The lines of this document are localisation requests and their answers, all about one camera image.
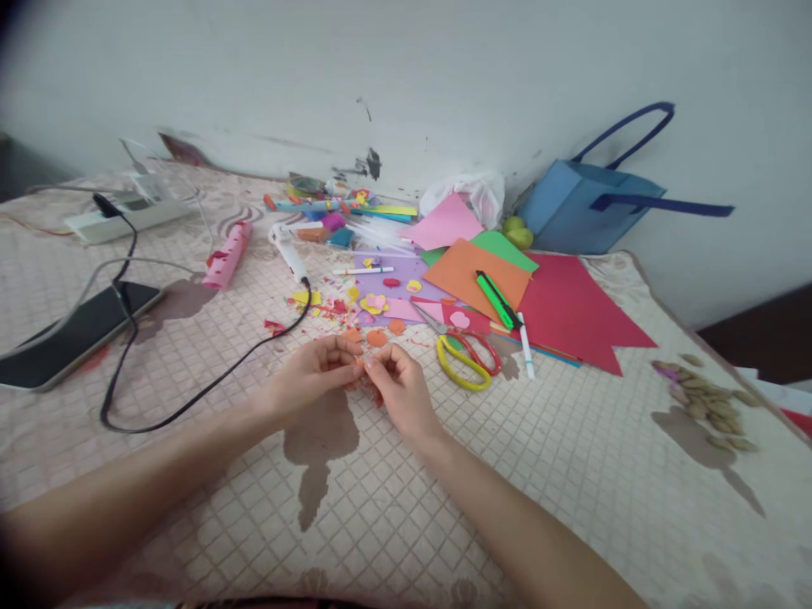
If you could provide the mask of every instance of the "power strip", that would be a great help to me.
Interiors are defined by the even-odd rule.
[[[116,207],[127,215],[127,219],[137,230],[163,224],[194,212],[193,208],[177,200],[163,200],[157,205],[137,211],[128,210],[123,206]],[[120,217],[105,218],[100,211],[66,218],[65,224],[82,239],[83,243],[91,245],[132,234],[127,223]]]

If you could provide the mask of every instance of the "yellow paper cutout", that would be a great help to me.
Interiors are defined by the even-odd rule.
[[[300,305],[307,305],[307,292],[294,292],[293,294],[291,294],[291,298],[293,298]],[[310,300],[310,305],[320,305],[320,304],[321,304],[321,292],[314,292],[313,298]]]
[[[379,305],[380,303],[377,303],[376,301],[381,298],[384,299],[384,303],[383,306],[378,308],[376,305]],[[359,305],[361,305],[361,309],[365,310],[367,313],[371,313],[372,315],[380,315],[383,311],[389,310],[389,305],[386,303],[386,297],[375,296],[374,294],[367,294],[366,298],[359,302]]]

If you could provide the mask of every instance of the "smartphone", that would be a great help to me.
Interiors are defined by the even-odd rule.
[[[133,317],[149,310],[163,296],[163,290],[130,282],[121,282],[121,292],[129,300]],[[45,334],[57,323],[54,321],[25,343]],[[0,385],[46,392],[128,326],[129,320],[110,286],[86,300],[65,327],[44,343],[0,360]]]

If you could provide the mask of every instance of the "scissors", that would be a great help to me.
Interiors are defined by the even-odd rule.
[[[488,343],[482,336],[475,332],[469,332],[468,330],[462,330],[460,328],[456,328],[454,326],[447,326],[446,324],[441,324],[434,319],[431,315],[426,313],[420,305],[417,303],[412,303],[412,305],[417,309],[418,313],[420,313],[425,322],[429,324],[440,337],[437,339],[437,356],[440,358],[440,366],[445,371],[445,373],[451,378],[452,381],[460,385],[463,389],[468,389],[469,391],[479,392],[485,391],[488,387],[491,386],[491,377],[496,376],[499,374],[499,371],[502,369],[502,362],[499,360],[499,355],[497,354],[496,350]],[[470,343],[465,339],[465,336],[470,336],[472,338],[476,338],[480,344],[482,344],[485,348],[488,349],[490,354],[493,356],[494,365],[493,368],[487,368],[485,364],[482,362],[482,358],[471,348]],[[451,343],[448,342],[448,337],[454,337],[459,342],[463,344],[463,346],[468,351],[470,357],[466,356],[465,354],[460,353],[451,346]],[[448,358],[446,357],[446,352],[453,355],[455,358],[459,359],[463,364],[467,365],[471,370],[476,372],[479,376],[482,377],[482,383],[472,383],[470,381],[466,381],[464,378],[460,378],[454,371],[451,369],[451,366],[448,364]]]

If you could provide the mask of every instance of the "white plastic bag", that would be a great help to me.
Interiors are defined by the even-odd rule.
[[[488,230],[496,228],[505,204],[505,177],[500,173],[464,173],[444,179],[420,197],[420,217],[426,217],[452,192],[468,195],[474,214]]]

